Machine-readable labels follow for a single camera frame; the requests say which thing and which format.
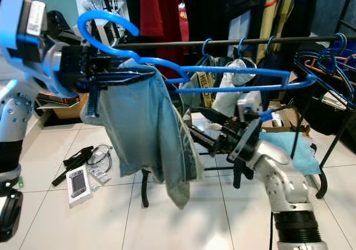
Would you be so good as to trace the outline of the cardboard box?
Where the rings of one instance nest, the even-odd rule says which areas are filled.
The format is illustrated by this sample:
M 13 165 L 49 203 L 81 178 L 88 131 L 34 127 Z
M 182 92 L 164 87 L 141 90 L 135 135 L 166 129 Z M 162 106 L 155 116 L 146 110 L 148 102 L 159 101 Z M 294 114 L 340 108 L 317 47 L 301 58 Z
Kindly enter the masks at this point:
M 81 116 L 82 107 L 86 104 L 87 93 L 80 93 L 76 97 L 56 97 L 50 92 L 40 92 L 37 95 L 37 108 L 52 111 L 59 119 L 72 119 Z

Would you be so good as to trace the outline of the small white box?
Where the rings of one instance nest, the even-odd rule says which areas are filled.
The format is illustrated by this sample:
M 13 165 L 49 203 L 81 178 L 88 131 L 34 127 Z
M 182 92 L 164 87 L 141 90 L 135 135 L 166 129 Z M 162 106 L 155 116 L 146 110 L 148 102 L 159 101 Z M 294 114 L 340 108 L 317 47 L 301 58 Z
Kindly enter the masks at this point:
M 316 99 L 327 106 L 339 111 L 348 110 L 348 103 L 337 92 L 333 90 L 326 90 L 322 94 L 317 94 Z

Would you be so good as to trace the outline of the pale grey-blue garment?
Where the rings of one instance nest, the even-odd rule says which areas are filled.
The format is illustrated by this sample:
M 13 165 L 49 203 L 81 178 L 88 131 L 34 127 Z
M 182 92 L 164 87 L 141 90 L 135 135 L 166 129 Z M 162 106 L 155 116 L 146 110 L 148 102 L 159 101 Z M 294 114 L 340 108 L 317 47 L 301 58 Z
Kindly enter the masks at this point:
M 256 68 L 256 64 L 249 58 L 235 59 L 229 62 L 226 67 L 233 69 Z M 255 74 L 224 73 L 219 87 L 243 87 L 254 77 Z M 218 92 L 216 93 L 212 108 L 225 116 L 234 116 L 239 97 L 241 97 L 241 92 Z

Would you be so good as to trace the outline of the tan garment red stripes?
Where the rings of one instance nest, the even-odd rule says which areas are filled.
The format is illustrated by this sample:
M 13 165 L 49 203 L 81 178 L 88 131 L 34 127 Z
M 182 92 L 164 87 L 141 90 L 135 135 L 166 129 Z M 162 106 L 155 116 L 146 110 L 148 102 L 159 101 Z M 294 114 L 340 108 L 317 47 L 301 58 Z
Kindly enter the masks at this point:
M 294 0 L 265 0 L 260 19 L 259 38 L 280 37 L 293 9 Z

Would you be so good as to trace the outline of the black hanging shirt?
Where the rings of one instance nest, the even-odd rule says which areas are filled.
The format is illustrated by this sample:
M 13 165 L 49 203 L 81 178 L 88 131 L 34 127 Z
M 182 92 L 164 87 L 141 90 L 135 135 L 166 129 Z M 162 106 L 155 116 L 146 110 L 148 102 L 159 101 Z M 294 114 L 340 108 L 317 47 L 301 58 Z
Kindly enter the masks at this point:
M 257 6 L 260 0 L 185 0 L 189 39 L 227 39 L 232 19 Z

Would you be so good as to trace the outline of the blue denim garment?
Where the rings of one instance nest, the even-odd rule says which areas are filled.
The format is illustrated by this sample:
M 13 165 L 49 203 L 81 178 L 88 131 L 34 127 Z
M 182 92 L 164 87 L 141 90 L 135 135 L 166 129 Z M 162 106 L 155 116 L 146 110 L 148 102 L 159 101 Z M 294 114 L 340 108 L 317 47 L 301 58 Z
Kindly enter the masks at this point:
M 84 105 L 81 119 L 105 129 L 122 177 L 143 169 L 151 172 L 165 185 L 173 204 L 183 209 L 190 199 L 190 183 L 204 177 L 204 165 L 189 128 L 157 68 L 128 59 L 120 69 L 140 71 L 143 79 L 102 90 L 97 116 L 90 116 L 88 105 Z

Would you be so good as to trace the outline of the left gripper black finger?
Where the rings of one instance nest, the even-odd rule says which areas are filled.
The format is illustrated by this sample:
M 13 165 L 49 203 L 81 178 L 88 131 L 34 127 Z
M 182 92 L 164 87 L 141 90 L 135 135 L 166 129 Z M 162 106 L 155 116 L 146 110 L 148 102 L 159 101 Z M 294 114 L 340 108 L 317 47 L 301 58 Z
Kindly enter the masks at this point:
M 106 69 L 100 72 L 99 75 L 109 75 L 109 76 L 143 76 L 143 75 L 154 75 L 157 72 L 155 67 L 138 67 L 138 68 L 127 68 L 127 67 L 115 67 Z
M 152 79 L 155 74 L 99 74 L 92 78 L 92 83 L 99 88 L 121 87 L 132 85 L 133 83 L 143 82 Z

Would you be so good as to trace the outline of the copper orange hanger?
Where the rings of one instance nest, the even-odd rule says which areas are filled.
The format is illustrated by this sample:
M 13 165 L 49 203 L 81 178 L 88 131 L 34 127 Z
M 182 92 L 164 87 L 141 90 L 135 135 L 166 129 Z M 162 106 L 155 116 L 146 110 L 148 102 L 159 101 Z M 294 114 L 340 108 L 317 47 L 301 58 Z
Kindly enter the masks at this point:
M 331 70 L 320 64 L 318 58 L 308 58 L 303 60 L 303 64 L 311 71 L 320 74 L 333 74 Z

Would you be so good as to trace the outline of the robot black left foot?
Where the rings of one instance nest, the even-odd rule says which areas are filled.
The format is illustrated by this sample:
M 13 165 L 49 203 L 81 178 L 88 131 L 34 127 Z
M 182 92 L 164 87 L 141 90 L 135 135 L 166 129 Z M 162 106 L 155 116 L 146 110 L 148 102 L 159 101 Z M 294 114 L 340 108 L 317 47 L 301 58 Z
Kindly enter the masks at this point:
M 10 189 L 2 198 L 5 200 L 0 217 L 0 242 L 8 242 L 18 231 L 23 193 Z

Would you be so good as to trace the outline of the black metal clothes rack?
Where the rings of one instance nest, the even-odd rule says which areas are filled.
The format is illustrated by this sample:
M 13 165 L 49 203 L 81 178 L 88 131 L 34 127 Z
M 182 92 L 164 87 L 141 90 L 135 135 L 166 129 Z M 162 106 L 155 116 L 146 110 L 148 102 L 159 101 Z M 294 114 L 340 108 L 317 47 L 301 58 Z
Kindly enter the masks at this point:
M 138 37 L 139 36 L 139 30 L 138 28 L 131 23 L 130 21 L 127 21 L 126 19 L 123 19 L 121 16 L 112 16 L 110 14 L 110 17 L 117 17 L 118 21 L 110 21 L 114 22 L 114 26 L 120 27 L 125 30 L 126 34 L 129 34 L 130 36 L 133 37 Z M 346 22 L 343 19 L 339 19 L 337 23 L 337 28 L 335 30 L 335 33 L 343 33 L 341 32 L 341 28 L 344 28 L 347 30 L 350 30 L 351 33 L 353 33 L 353 36 L 347 36 L 347 40 L 356 40 L 356 22 L 350 23 Z M 246 39 L 244 41 L 244 46 L 245 45 L 266 45 L 269 39 L 260 39 L 260 38 L 254 38 L 254 39 Z M 308 42 L 336 42 L 340 41 L 338 37 L 335 36 L 335 34 L 329 35 L 329 36 L 309 36 L 309 37 L 275 37 L 272 44 L 301 44 L 301 43 L 308 43 Z M 189 48 L 189 47 L 199 47 L 201 48 L 201 45 L 203 44 L 204 40 L 199 40 L 199 41 L 177 41 L 177 42 L 156 42 L 156 43 L 125 43 L 125 44 L 117 44 L 116 47 L 119 50 L 126 50 L 126 49 L 144 49 L 144 48 L 150 48 L 150 49 L 160 49 L 160 48 Z M 239 42 L 239 39 L 234 39 L 234 40 L 212 40 L 209 42 L 208 46 L 236 46 Z M 149 199 L 147 197 L 147 183 L 148 183 L 148 172 L 143 172 L 142 174 L 142 182 L 141 182 L 141 201 L 142 201 L 142 206 L 147 208 L 149 207 Z

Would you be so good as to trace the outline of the red shirt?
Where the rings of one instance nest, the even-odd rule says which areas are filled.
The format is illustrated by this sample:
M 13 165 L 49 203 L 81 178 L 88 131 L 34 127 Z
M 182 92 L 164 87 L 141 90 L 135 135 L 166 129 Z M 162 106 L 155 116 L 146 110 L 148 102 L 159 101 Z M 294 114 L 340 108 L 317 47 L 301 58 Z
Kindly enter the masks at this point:
M 180 42 L 180 0 L 140 0 L 140 35 L 157 42 Z

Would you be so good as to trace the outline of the white handheld console box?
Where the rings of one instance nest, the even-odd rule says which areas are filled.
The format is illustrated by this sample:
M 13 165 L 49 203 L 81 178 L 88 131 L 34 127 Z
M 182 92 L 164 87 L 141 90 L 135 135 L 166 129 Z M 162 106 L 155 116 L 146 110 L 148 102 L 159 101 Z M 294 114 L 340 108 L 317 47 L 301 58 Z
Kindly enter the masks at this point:
M 73 208 L 92 198 L 93 191 L 87 173 L 86 165 L 66 172 L 66 183 L 68 186 L 68 203 Z

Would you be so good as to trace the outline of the black garment white print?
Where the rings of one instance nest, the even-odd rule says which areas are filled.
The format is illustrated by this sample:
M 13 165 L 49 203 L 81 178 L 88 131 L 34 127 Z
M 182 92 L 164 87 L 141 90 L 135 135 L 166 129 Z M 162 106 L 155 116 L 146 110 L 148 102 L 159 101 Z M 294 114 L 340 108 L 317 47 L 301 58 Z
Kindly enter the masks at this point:
M 259 62 L 258 67 L 260 69 L 274 69 L 280 71 L 290 71 L 290 60 L 286 54 L 270 52 L 267 53 Z M 252 80 L 254 86 L 266 86 L 266 85 L 281 85 L 282 78 L 257 75 Z M 269 107 L 271 100 L 277 99 L 280 91 L 262 91 L 260 92 L 261 104 L 264 109 Z

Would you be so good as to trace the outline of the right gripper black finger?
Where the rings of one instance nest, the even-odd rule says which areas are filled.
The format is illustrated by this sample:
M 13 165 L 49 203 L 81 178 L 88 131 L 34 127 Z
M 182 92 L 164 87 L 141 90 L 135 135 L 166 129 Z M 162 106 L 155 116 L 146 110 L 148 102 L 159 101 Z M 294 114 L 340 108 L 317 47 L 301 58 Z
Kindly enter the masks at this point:
M 196 126 L 189 126 L 189 134 L 193 138 L 194 143 L 198 143 L 208 150 L 212 150 L 215 146 L 215 140 L 211 138 L 208 134 L 204 133 Z
M 193 112 L 201 113 L 201 115 L 209 121 L 211 127 L 223 126 L 226 123 L 226 116 L 213 108 L 195 107 Z

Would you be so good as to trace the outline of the teal cloth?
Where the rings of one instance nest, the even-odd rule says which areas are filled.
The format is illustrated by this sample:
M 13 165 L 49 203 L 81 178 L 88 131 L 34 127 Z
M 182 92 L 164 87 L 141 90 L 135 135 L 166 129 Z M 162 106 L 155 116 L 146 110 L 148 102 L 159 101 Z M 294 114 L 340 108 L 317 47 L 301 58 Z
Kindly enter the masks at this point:
M 294 146 L 295 132 L 260 132 L 259 138 L 287 151 L 288 156 L 291 156 L 294 148 L 293 163 L 295 168 L 305 176 L 321 174 L 320 161 L 315 156 L 318 146 L 311 137 L 300 133 L 296 138 L 296 147 Z

